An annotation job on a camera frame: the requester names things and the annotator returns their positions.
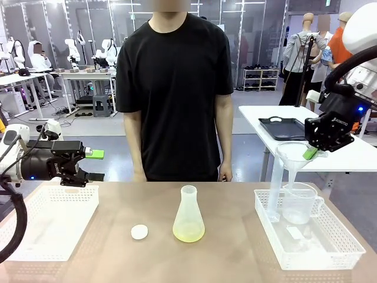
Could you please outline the long white workbench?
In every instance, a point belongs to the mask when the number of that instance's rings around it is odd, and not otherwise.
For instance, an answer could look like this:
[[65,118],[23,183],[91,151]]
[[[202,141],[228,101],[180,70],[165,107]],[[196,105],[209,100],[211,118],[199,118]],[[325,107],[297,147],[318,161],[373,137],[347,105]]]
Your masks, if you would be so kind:
[[116,72],[110,69],[87,69],[87,70],[63,70],[57,69],[53,72],[63,81],[63,89],[67,98],[68,106],[74,107],[73,112],[92,108],[92,98],[108,96],[113,110],[113,117],[117,114],[115,109],[115,75]]

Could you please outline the empty white perforated basket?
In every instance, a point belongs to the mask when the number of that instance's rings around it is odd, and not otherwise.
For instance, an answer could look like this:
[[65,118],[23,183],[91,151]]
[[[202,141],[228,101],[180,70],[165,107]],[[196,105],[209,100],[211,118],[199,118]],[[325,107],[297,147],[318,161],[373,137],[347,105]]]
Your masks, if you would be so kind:
[[7,259],[18,262],[69,260],[98,204],[97,185],[47,185],[25,200],[28,221],[20,246]]

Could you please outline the translucent plastic funnel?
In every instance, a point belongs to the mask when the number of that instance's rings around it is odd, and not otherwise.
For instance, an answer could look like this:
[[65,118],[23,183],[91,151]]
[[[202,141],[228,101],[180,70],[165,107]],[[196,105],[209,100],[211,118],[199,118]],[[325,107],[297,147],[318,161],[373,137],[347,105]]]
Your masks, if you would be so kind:
[[310,159],[306,156],[307,150],[307,143],[298,141],[286,141],[280,143],[276,148],[276,154],[280,157],[285,169],[289,172],[287,186],[289,190],[293,189],[297,172],[310,162]]

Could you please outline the wooden shoe rack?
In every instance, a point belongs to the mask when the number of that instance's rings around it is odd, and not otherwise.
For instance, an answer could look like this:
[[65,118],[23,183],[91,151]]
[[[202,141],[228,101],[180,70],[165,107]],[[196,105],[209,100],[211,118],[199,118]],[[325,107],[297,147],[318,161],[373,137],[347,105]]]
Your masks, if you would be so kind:
[[243,69],[244,91],[270,91],[276,90],[279,78],[279,69],[246,67]]

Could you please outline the clear plastic measuring beaker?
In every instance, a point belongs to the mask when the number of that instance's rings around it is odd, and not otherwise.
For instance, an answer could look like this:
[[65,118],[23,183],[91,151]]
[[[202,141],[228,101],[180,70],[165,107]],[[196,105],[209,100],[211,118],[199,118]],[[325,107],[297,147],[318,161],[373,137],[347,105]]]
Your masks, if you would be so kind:
[[294,225],[309,223],[311,218],[317,218],[325,200],[318,195],[317,190],[309,184],[294,183],[283,186],[282,215]]

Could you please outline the mannequin in orange shirt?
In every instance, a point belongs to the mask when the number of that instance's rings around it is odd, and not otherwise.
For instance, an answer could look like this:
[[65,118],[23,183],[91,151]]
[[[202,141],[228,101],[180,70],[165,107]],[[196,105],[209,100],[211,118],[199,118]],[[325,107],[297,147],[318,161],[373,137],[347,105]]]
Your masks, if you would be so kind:
[[352,56],[352,54],[345,48],[342,40],[344,29],[352,15],[353,13],[351,12],[343,12],[339,14],[339,27],[336,29],[332,39],[328,43],[333,58],[332,61],[329,62],[330,70],[334,70],[338,65]]

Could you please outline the clear bag with white label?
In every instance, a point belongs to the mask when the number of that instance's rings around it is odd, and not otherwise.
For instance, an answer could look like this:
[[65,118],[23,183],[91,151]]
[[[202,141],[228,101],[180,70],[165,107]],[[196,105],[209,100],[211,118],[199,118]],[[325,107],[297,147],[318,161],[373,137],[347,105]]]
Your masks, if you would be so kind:
[[285,250],[295,253],[325,253],[326,249],[320,239],[315,235],[309,226],[299,228],[288,226],[286,228],[289,236],[285,243]]

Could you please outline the translucent plastic graduated cylinder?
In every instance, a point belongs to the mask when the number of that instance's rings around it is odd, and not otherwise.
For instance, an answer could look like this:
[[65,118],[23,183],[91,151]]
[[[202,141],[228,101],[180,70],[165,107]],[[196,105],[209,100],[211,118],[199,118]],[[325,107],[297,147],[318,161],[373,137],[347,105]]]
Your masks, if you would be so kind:
[[275,160],[273,164],[272,178],[270,182],[269,200],[267,204],[267,215],[271,222],[278,222],[280,215],[277,212],[277,204],[280,190],[282,188],[282,179],[284,172],[284,162],[282,159],[283,143],[279,144],[275,151]]

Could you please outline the person in black t-shirt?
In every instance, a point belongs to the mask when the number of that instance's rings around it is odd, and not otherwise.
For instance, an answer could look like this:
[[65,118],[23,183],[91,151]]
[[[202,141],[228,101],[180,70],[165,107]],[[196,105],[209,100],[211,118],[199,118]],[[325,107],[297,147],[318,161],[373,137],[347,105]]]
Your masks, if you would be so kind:
[[218,181],[215,99],[233,93],[221,28],[188,12],[154,12],[124,41],[115,82],[118,112],[141,112],[147,181]]

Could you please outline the black plastic tray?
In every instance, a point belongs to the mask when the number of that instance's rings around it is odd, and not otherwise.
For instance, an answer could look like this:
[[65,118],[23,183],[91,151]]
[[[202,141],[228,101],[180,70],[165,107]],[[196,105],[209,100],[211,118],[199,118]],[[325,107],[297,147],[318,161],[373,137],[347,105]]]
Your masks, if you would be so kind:
[[272,116],[259,118],[259,121],[274,140],[280,142],[305,141],[305,126],[295,118]]

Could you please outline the mannequin in grey shirt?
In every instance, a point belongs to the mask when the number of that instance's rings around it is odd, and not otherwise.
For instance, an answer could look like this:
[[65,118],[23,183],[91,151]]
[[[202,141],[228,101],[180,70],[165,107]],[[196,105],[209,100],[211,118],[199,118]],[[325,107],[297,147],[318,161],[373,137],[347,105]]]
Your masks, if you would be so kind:
[[283,53],[283,74],[285,77],[285,87],[282,98],[279,102],[280,106],[294,106],[297,98],[297,92],[303,72],[304,59],[303,56],[307,52],[307,46],[303,50],[306,36],[311,32],[310,27],[313,22],[314,15],[305,13],[303,16],[302,30],[293,34]]

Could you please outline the standing person in white top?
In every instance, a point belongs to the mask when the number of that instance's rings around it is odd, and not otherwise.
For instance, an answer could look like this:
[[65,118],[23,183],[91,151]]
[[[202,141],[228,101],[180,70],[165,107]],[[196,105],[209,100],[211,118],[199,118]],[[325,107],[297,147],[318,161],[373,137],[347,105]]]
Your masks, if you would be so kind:
[[[329,14],[318,16],[318,32],[325,44],[328,44],[333,37],[333,34],[330,33],[330,20]],[[321,63],[322,54],[323,51],[318,48],[316,57],[313,59],[314,64],[312,65],[314,73],[310,82],[310,89],[317,92],[321,91],[322,83],[326,78],[328,70],[328,66]]]

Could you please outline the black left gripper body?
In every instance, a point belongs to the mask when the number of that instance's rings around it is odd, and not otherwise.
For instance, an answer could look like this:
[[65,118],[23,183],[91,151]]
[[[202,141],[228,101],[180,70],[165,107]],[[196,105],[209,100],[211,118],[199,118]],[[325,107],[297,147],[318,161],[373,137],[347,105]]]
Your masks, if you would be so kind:
[[74,177],[77,163],[84,158],[81,141],[32,141],[34,148],[21,161],[24,180],[51,180]]

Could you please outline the white desk with black cap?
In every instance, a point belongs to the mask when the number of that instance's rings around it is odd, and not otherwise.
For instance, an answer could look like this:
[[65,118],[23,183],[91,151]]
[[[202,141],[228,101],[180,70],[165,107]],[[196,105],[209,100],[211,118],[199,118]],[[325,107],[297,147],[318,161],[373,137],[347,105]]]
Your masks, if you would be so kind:
[[34,103],[38,110],[39,118],[43,119],[44,117],[42,115],[41,106],[40,106],[39,99],[37,96],[34,79],[38,79],[39,77],[43,77],[44,79],[46,79],[47,78],[46,75],[47,75],[46,73],[31,73],[29,76],[20,76],[19,74],[5,75],[3,77],[0,77],[0,90],[3,88],[9,88],[9,87],[13,89],[19,85],[21,86],[24,85],[25,89],[27,89],[27,86],[29,86],[32,91]]

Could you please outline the person's left forearm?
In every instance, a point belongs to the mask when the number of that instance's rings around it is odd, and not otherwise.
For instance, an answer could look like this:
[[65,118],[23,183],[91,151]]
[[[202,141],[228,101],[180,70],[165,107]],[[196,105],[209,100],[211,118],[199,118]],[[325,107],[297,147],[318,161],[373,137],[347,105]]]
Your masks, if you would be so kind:
[[230,167],[233,131],[233,103],[230,94],[216,96],[215,122],[223,156],[223,164]]

